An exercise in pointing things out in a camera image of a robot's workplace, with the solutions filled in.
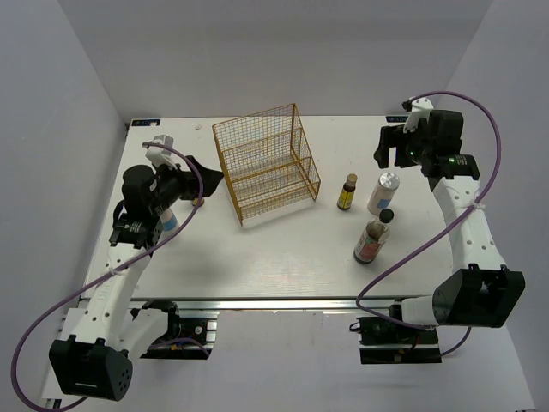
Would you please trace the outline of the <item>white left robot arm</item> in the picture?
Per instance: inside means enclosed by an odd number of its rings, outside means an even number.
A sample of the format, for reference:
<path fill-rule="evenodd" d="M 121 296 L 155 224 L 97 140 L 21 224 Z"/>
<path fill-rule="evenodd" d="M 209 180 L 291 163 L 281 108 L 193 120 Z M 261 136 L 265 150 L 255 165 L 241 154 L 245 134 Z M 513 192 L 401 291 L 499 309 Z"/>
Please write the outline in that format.
<path fill-rule="evenodd" d="M 113 213 L 109 238 L 109 277 L 94 288 L 68 338 L 57 339 L 49 351 L 63 394 L 118 401 L 130 386 L 132 362 L 154 345 L 179 338 L 181 321 L 174 303 L 149 301 L 133 310 L 129 304 L 152 259 L 148 250 L 179 227 L 171 206 L 211 196 L 223 179 L 222 172 L 194 158 L 189 161 L 190 171 L 164 159 L 124 172 L 123 197 Z"/>

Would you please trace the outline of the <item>red label sauce bottle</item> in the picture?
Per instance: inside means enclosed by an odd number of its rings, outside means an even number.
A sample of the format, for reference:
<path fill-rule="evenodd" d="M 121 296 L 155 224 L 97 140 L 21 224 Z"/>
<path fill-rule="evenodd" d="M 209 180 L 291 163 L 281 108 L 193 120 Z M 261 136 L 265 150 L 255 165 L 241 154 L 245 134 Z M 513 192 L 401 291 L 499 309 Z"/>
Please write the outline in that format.
<path fill-rule="evenodd" d="M 360 264 L 369 264 L 375 260 L 390 236 L 389 225 L 394 217 L 392 209 L 382 209 L 376 219 L 366 224 L 353 250 L 353 256 Z"/>

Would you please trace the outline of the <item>aluminium front rail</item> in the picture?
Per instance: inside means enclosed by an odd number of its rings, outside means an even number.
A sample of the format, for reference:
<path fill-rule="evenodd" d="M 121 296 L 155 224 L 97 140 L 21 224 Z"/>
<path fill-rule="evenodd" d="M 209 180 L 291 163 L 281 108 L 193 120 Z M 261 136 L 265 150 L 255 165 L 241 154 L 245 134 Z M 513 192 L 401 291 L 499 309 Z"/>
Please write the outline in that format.
<path fill-rule="evenodd" d="M 279 310 L 356 310 L 355 299 L 259 299 L 259 300 L 175 300 L 179 309 L 190 311 L 279 311 Z"/>

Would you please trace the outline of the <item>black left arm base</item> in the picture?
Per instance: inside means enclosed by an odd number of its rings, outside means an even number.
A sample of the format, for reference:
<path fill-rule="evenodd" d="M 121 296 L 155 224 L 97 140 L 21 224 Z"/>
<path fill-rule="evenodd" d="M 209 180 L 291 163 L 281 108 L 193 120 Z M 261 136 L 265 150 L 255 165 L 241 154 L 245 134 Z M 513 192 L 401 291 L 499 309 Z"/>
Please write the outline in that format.
<path fill-rule="evenodd" d="M 213 350 L 214 319 L 198 315 L 186 316 L 170 300 L 148 300 L 140 307 L 130 309 L 132 320 L 143 310 L 160 310 L 167 314 L 165 333 L 156 338 L 152 348 L 141 356 L 148 360 L 206 360 Z"/>

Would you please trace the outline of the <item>yellow label bottle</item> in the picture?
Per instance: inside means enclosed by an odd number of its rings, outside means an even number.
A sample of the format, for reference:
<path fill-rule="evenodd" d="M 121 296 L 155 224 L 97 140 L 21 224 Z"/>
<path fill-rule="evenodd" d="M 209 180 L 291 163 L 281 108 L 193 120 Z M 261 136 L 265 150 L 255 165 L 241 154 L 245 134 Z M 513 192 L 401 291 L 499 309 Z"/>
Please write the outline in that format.
<path fill-rule="evenodd" d="M 346 182 L 342 186 L 340 195 L 337 201 L 337 207 L 341 210 L 349 210 L 353 202 L 354 192 L 356 190 L 358 177 L 355 173 L 347 175 Z"/>
<path fill-rule="evenodd" d="M 193 206 L 202 207 L 203 204 L 204 204 L 204 202 L 205 202 L 205 199 L 204 199 L 204 198 L 201 198 L 201 199 L 195 198 L 195 199 L 192 201 L 192 205 L 193 205 Z"/>

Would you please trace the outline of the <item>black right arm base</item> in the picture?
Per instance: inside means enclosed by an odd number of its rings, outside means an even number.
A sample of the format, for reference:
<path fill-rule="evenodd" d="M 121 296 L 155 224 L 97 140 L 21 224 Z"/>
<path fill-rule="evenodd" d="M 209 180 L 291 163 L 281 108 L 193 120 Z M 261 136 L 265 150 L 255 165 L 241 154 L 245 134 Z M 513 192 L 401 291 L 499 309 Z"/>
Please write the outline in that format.
<path fill-rule="evenodd" d="M 356 317 L 348 331 L 359 339 L 362 365 L 420 365 L 442 362 L 435 329 L 414 329 L 372 316 Z"/>

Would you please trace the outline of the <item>white bead jar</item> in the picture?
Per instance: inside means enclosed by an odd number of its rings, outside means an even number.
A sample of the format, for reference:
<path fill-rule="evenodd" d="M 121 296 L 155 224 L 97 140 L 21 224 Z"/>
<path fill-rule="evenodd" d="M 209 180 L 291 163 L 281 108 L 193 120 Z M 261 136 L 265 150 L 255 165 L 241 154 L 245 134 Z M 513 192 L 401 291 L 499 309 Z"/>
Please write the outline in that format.
<path fill-rule="evenodd" d="M 163 231 L 166 233 L 171 232 L 178 227 L 178 219 L 174 215 L 171 208 L 168 208 L 160 215 L 160 220 L 162 223 Z"/>
<path fill-rule="evenodd" d="M 377 178 L 367 208 L 373 215 L 379 215 L 387 209 L 400 186 L 400 177 L 396 173 L 386 172 Z"/>

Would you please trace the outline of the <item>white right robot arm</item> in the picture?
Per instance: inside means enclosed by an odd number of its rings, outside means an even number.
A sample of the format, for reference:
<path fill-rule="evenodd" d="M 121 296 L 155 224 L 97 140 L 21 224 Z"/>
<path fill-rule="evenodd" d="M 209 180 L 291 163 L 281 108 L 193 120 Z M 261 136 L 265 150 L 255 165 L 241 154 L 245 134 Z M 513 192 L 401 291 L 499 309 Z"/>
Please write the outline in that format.
<path fill-rule="evenodd" d="M 387 330 L 407 342 L 419 327 L 457 325 L 501 327 L 525 289 L 520 271 L 510 270 L 498 252 L 481 208 L 480 172 L 474 157 L 462 154 L 463 116 L 434 110 L 415 129 L 384 126 L 374 158 L 381 168 L 395 151 L 397 167 L 420 166 L 439 205 L 452 252 L 452 274 L 430 295 L 405 298 Z"/>

